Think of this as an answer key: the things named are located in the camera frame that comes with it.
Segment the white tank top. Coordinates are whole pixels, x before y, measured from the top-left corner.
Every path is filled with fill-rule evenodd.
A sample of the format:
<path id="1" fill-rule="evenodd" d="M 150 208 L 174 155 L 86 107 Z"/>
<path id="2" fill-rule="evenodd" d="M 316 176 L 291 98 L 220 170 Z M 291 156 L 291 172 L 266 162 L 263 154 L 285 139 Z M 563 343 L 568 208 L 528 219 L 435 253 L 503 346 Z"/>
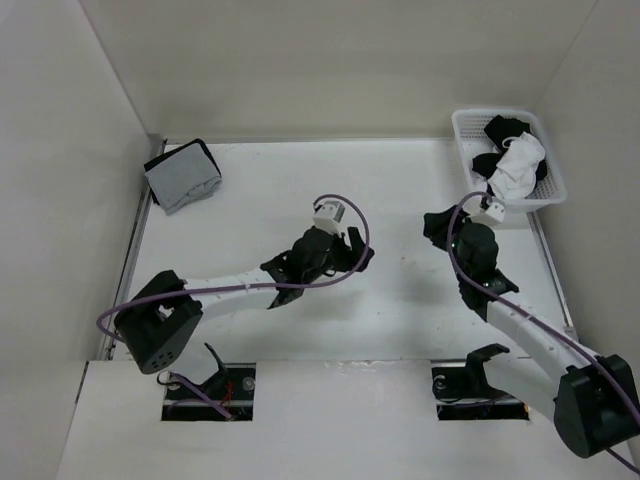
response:
<path id="1" fill-rule="evenodd" d="M 494 196 L 503 201 L 526 198 L 535 188 L 536 171 L 545 156 L 544 147 L 533 135 L 524 132 L 514 138 L 488 180 Z"/>

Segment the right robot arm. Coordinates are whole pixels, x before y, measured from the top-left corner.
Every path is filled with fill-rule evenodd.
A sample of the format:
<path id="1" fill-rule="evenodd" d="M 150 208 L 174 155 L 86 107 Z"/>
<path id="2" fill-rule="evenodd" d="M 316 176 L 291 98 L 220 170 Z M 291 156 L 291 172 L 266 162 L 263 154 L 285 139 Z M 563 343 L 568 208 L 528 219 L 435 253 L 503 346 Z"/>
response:
<path id="1" fill-rule="evenodd" d="M 518 286 L 497 267 L 494 232 L 454 207 L 424 216 L 424 236 L 449 254 L 464 304 L 509 337 L 526 357 L 494 343 L 469 353 L 454 395 L 504 392 L 533 407 L 580 458 L 639 434 L 639 397 L 629 364 L 580 345 L 539 318 Z"/>

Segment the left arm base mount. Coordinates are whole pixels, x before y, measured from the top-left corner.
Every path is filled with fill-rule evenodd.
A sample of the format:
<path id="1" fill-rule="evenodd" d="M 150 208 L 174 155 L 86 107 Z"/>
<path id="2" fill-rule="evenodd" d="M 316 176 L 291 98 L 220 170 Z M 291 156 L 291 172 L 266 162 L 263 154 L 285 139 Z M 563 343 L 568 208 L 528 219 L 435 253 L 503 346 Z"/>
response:
<path id="1" fill-rule="evenodd" d="M 164 422 L 244 422 L 253 420 L 256 392 L 256 364 L 227 365 L 223 380 L 213 379 L 198 389 L 222 410 L 206 403 L 198 394 L 176 381 L 168 373 L 156 376 L 156 383 L 164 389 L 161 420 Z"/>

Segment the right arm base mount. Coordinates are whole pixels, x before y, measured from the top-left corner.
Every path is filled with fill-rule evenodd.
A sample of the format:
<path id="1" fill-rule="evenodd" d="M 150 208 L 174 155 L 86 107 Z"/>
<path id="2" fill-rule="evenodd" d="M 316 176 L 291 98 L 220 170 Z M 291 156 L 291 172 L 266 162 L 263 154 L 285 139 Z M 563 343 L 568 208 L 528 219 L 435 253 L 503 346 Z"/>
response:
<path id="1" fill-rule="evenodd" d="M 528 406 L 493 388 L 475 391 L 462 364 L 436 364 L 432 393 L 440 421 L 493 421 L 530 419 Z"/>

